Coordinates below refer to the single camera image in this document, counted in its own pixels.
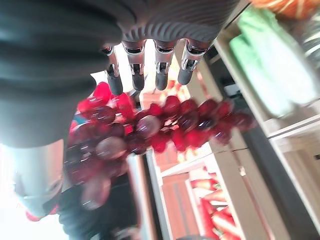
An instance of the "grape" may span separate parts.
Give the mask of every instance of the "grape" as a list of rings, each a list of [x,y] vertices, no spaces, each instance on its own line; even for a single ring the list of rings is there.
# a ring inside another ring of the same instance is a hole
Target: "grape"
[[[216,124],[216,121],[212,118],[202,118],[199,120],[198,128],[201,130],[209,129]]]
[[[73,144],[79,144],[95,137],[95,126],[92,122],[85,122],[73,129]]]
[[[104,161],[115,160],[124,155],[126,151],[126,143],[117,136],[111,136],[102,140],[95,148],[97,156]]]
[[[137,132],[128,134],[126,137],[127,147],[131,153],[144,154],[147,151],[144,138]]]
[[[114,96],[112,99],[113,104],[116,106],[118,111],[127,120],[133,120],[135,117],[134,104],[130,96],[126,93],[122,93],[119,96]]]
[[[109,84],[106,82],[100,82],[96,86],[93,96],[95,96],[97,99],[103,99],[104,103],[107,104],[111,97]]]
[[[236,112],[224,117],[221,121],[224,123],[232,124],[234,127],[237,127],[240,131],[247,131],[256,126],[255,119],[244,112]]]
[[[111,130],[110,124],[104,123],[103,121],[99,121],[95,127],[95,135],[99,137],[106,136]]]
[[[231,100],[224,100],[220,102],[214,116],[219,120],[231,114],[232,110],[234,109],[234,104]]]
[[[128,134],[134,131],[134,127],[130,124],[124,126],[124,134],[127,136]]]
[[[166,116],[174,116],[179,113],[180,100],[177,96],[168,96],[165,100],[164,106],[162,107],[163,113]]]
[[[212,114],[212,112],[217,108],[217,106],[218,106],[218,103],[215,100],[213,99],[206,100],[198,108],[200,117],[209,117]]]
[[[90,139],[79,144],[82,154],[92,153],[96,150],[97,141]]]
[[[224,122],[218,122],[211,130],[210,135],[213,139],[222,144],[227,145],[231,139],[231,126]]]
[[[186,142],[195,148],[200,148],[208,139],[205,132],[194,128],[185,133]]]
[[[116,111],[109,106],[101,106],[94,109],[90,119],[103,121],[106,124],[111,124],[116,119]]]
[[[196,111],[191,111],[178,119],[178,125],[185,131],[189,131],[198,125],[199,116]]]
[[[103,107],[106,103],[102,98],[96,98],[95,96],[90,96],[85,100],[78,103],[78,110],[81,113],[90,111],[95,108]]]
[[[180,105],[180,114],[184,115],[192,111],[196,111],[198,109],[198,105],[196,101],[192,98],[185,100]]]
[[[136,130],[139,131],[144,138],[150,138],[160,130],[160,124],[157,117],[148,115],[138,122]]]
[[[125,134],[126,134],[125,127],[121,123],[114,122],[111,124],[108,136],[124,138]]]
[[[67,175],[74,185],[87,182],[94,175],[98,174],[103,167],[103,162],[96,156],[91,155],[87,160],[77,165],[66,168]]]
[[[85,209],[95,210],[103,206],[110,195],[111,180],[105,174],[92,177],[83,185],[81,204]]]
[[[163,153],[166,150],[167,142],[170,138],[163,132],[159,131],[151,138],[151,145],[155,152]]]
[[[126,159],[108,161],[105,163],[103,171],[110,179],[119,177],[128,171],[127,161]]]
[[[163,110],[158,104],[156,104],[156,103],[151,103],[150,104],[150,107],[149,107],[149,110],[148,110],[148,114],[149,115],[159,117],[159,116],[162,115],[162,113],[163,113]]]
[[[184,152],[186,150],[187,144],[185,141],[184,131],[182,129],[177,128],[176,130],[172,131],[171,140],[178,151]]]
[[[147,110],[141,110],[141,111],[139,111],[139,112],[135,115],[135,117],[134,117],[135,122],[136,122],[136,123],[139,122],[140,119],[143,119],[145,116],[148,116],[148,115],[149,115],[149,113],[148,113]]]

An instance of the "wooden shelf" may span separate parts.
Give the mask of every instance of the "wooden shelf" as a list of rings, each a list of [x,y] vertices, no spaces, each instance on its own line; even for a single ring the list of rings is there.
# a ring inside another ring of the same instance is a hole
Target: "wooden shelf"
[[[283,118],[274,118],[266,111],[230,49],[230,40],[239,34],[237,24],[233,22],[220,33],[214,45],[267,138],[281,136],[296,128],[320,121],[320,100],[308,106],[297,106],[293,114]]]
[[[179,64],[181,64],[183,48],[184,42],[180,41],[175,49],[175,58]],[[186,89],[188,94],[195,98],[199,104],[211,97],[217,101],[223,99],[204,60],[201,60],[197,65]],[[143,103],[142,106],[147,108],[155,96],[150,94],[145,94],[144,96],[146,96],[144,97],[146,103]],[[168,167],[159,166],[163,184],[160,180],[158,181],[162,186],[164,198],[169,198],[165,200],[169,220],[170,218],[174,218],[179,210],[177,207],[172,206],[172,204],[174,205],[177,201],[175,200],[171,203],[170,200],[170,198],[177,195],[174,193],[173,185],[179,189],[179,192],[182,191],[185,195],[185,193],[188,192],[188,190],[185,189],[188,189],[188,184],[186,182],[182,184],[179,179],[184,178],[184,176],[191,171],[207,166],[208,169],[210,168],[210,172],[216,172],[221,179],[221,188],[226,192],[228,206],[230,207],[236,225],[241,229],[242,239],[257,239],[257,236],[260,240],[270,239],[270,234],[274,236],[275,239],[290,239],[275,202],[252,159],[251,153],[241,133],[237,129],[233,130],[230,144],[226,146],[217,145],[213,141],[209,141],[206,145],[208,153],[203,153],[203,156],[198,155],[197,159],[190,159],[185,162],[178,162],[177,159],[171,159],[170,154],[172,156],[177,155],[175,155],[174,152],[169,154],[170,149],[166,151],[167,153],[164,153],[166,154],[165,156],[154,155],[153,161],[155,163],[157,163],[160,157],[163,158],[163,161],[160,162],[161,164],[170,163],[170,165],[167,165]],[[213,202],[213,204],[217,207],[227,205],[226,202]],[[189,199],[186,200],[185,206],[194,208],[195,203],[189,197]],[[199,213],[197,213],[196,210],[192,210],[192,212],[193,217],[191,217],[191,219],[195,222],[195,225],[197,225],[197,231],[201,233]],[[171,228],[175,228],[172,230],[172,232],[174,232],[172,235],[174,237],[178,236],[177,229],[173,224]]]
[[[320,122],[272,138],[270,143],[320,234]]]

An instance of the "store shelf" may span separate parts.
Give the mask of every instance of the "store shelf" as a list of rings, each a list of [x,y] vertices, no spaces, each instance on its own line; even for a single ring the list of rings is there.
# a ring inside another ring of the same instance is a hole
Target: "store shelf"
[[[237,24],[236,22],[233,22],[228,28],[224,29],[220,33],[214,41],[214,45],[235,83],[240,88],[243,97],[259,122],[265,135],[268,138],[281,136],[282,134],[288,133],[296,128],[320,121],[320,100],[317,100],[308,106],[296,107],[292,115],[284,118],[273,118],[268,114],[268,111],[266,111],[264,105],[251,88],[246,75],[242,71],[229,47],[230,40],[239,34],[240,30],[238,29]]]
[[[320,122],[270,140],[320,234]]]

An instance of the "red fruit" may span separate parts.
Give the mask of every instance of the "red fruit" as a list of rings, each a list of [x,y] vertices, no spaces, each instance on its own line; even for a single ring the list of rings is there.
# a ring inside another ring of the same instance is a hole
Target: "red fruit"
[[[67,175],[74,185],[87,182],[93,176],[97,175],[103,167],[103,162],[94,156],[80,162],[71,169],[67,169]]]
[[[83,101],[78,103],[78,110],[81,113],[88,112],[95,108],[103,107],[106,103],[102,98],[96,98],[95,96],[90,96]]]
[[[137,123],[139,122],[140,119],[143,119],[145,116],[148,116],[148,115],[150,114],[148,113],[147,110],[141,110],[135,115],[134,120]]]
[[[229,206],[226,206],[225,208],[223,208],[223,209],[220,210],[219,212],[224,213],[225,215],[232,217],[232,213],[231,213],[231,211],[230,211]]]
[[[111,160],[104,163],[103,171],[108,178],[113,179],[125,174],[128,170],[128,165],[125,159]]]
[[[144,154],[147,151],[145,139],[137,132],[130,133],[126,137],[128,151],[135,154]]]
[[[112,96],[112,102],[120,108],[120,106],[128,106],[132,109],[135,108],[134,103],[129,95],[127,95],[125,92],[123,92],[119,96]]]
[[[194,128],[185,134],[186,142],[195,148],[200,148],[208,140],[205,132]]]
[[[213,216],[213,214],[217,211],[217,209],[211,205],[211,203],[207,200],[204,200],[203,198],[200,198],[202,206],[205,207],[207,213],[210,215],[210,217]]]
[[[216,172],[208,172],[211,179],[213,179],[217,184],[219,183],[217,173]]]
[[[211,220],[211,216],[208,213],[207,205],[204,204],[204,201],[201,201],[201,216],[202,216],[202,222],[203,222],[203,228],[204,228],[204,236],[207,238],[211,238],[214,240],[219,240],[219,236],[213,232],[213,229],[215,228],[215,225],[213,224]]]
[[[180,100],[177,96],[168,96],[165,100],[164,106],[162,107],[163,113],[166,116],[174,116],[179,113]]]
[[[199,115],[196,111],[191,111],[178,119],[178,125],[181,129],[189,131],[198,125]]]
[[[109,106],[97,107],[89,118],[111,124],[116,119],[116,110]]]
[[[123,92],[121,95],[113,97],[112,102],[125,119],[134,119],[135,107],[130,96]]]
[[[201,117],[209,117],[217,107],[218,103],[211,98],[199,106],[198,112]]]
[[[164,132],[164,134],[166,134],[168,136],[168,138],[171,138],[171,135],[173,133],[174,130],[172,130],[171,128],[165,128],[162,130]]]
[[[224,233],[229,233],[235,237],[240,237],[240,230],[236,227],[235,221],[232,216],[228,216],[223,212],[217,211],[212,216],[212,221],[215,226],[222,230]]]
[[[240,131],[246,131],[256,126],[255,119],[244,112],[236,112],[222,119],[223,122],[232,123],[233,126],[238,128]]]
[[[95,137],[95,125],[91,122],[86,122],[76,126],[72,131],[72,141],[71,145],[79,144]]]
[[[170,138],[163,131],[159,131],[151,138],[151,146],[155,152],[163,153],[169,140]]]
[[[214,116],[216,119],[222,119],[229,114],[231,114],[232,110],[234,109],[234,103],[231,100],[224,100],[220,102],[218,108],[216,109],[216,112],[214,113]]]
[[[205,195],[203,198],[210,202],[211,201],[220,201],[220,202],[227,201],[225,193],[221,189],[215,190],[214,192]]]
[[[218,124],[209,130],[209,133],[214,140],[222,145],[229,144],[232,137],[231,126],[229,124],[225,124],[224,122],[218,122]]]
[[[100,121],[96,124],[94,132],[95,132],[96,136],[102,137],[102,136],[107,135],[109,133],[110,129],[111,129],[110,124],[107,124],[103,121]]]
[[[124,126],[124,134],[128,135],[134,131],[134,127],[130,124]]]
[[[123,138],[126,134],[126,130],[125,127],[118,122],[114,122],[111,124],[110,126],[110,131],[108,133],[109,137],[119,137],[119,138]]]
[[[119,112],[128,121],[131,121],[135,118],[135,112],[130,106],[121,106],[119,108]]]
[[[148,113],[149,113],[149,115],[158,117],[163,113],[163,110],[158,104],[151,103],[149,110],[148,110]]]
[[[180,114],[184,115],[191,111],[196,111],[198,109],[198,105],[196,101],[192,98],[183,101],[180,105]]]
[[[96,86],[93,92],[93,96],[95,96],[97,99],[102,99],[105,102],[105,104],[107,104],[111,97],[109,84],[106,82],[100,82]]]
[[[184,131],[180,128],[177,128],[171,133],[171,140],[174,143],[175,148],[180,151],[184,152],[187,148],[187,143],[185,140]]]
[[[215,187],[216,182],[213,179],[196,179],[190,181],[192,188],[201,188],[207,190],[217,190]]]

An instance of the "white shelf edge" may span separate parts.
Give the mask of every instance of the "white shelf edge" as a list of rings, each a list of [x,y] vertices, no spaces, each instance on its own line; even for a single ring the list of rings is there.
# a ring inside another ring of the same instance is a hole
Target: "white shelf edge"
[[[171,175],[175,175],[175,174],[187,173],[187,172],[190,172],[194,169],[204,167],[205,160],[207,157],[214,157],[214,154],[210,153],[208,155],[199,157],[194,160],[189,160],[189,161],[184,161],[184,162],[178,163],[177,165],[175,165],[167,170],[164,170],[161,173],[161,177],[163,178],[163,177],[167,177],[167,176],[171,176]]]

